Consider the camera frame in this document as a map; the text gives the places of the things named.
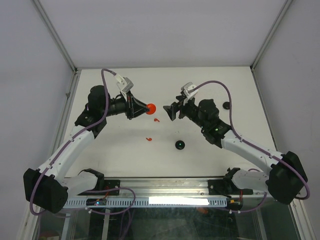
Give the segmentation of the red charging case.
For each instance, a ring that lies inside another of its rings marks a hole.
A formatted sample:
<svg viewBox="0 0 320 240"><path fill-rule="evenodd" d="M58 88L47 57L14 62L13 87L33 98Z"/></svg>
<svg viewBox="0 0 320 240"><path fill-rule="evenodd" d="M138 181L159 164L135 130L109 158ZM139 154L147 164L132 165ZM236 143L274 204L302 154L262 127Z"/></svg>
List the red charging case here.
<svg viewBox="0 0 320 240"><path fill-rule="evenodd" d="M153 115L157 110L156 105L153 103L147 104L146 107L148 108L148 111L146 112L147 115Z"/></svg>

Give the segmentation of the black earbud charging case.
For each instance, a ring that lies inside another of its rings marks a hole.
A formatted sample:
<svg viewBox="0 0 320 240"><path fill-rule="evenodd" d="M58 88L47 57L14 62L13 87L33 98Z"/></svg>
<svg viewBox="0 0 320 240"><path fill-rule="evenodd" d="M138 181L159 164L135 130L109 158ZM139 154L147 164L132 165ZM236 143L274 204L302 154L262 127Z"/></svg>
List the black earbud charging case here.
<svg viewBox="0 0 320 240"><path fill-rule="evenodd" d="M176 142L175 142L175 147L176 147L176 149L178 149L178 150L183 150L184 148L185 148L185 142L183 141L183 140L177 140Z"/></svg>

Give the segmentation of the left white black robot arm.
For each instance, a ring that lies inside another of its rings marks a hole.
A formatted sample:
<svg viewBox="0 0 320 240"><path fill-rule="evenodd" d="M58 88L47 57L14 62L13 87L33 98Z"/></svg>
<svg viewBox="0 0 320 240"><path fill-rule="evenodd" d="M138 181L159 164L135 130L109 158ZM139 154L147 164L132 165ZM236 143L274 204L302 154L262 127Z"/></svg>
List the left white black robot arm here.
<svg viewBox="0 0 320 240"><path fill-rule="evenodd" d="M68 139L45 163L37 169L27 169L23 175L25 197L34 215L34 205L56 214L69 198L87 191L96 195L102 193L105 189L103 173L87 168L75 177L65 178L70 167L106 126L107 117L125 114L132 120L155 111L154 105L141 102L131 92L111 98L102 85L92 87L87 99Z"/></svg>

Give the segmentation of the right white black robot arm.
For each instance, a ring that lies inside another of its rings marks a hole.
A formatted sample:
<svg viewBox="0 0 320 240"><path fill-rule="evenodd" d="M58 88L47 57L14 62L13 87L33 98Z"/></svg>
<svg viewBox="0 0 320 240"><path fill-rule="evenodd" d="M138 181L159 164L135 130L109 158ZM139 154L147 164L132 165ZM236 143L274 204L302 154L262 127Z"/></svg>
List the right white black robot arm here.
<svg viewBox="0 0 320 240"><path fill-rule="evenodd" d="M272 151L236 134L219 118L213 99L201 100L199 104L182 95L176 99L171 105L163 106L171 121L187 117L200 127L210 144L233 152L259 168L259 171L239 167L228 170L223 182L226 192L234 194L240 189L263 191L285 205L298 198L308 178L297 154Z"/></svg>

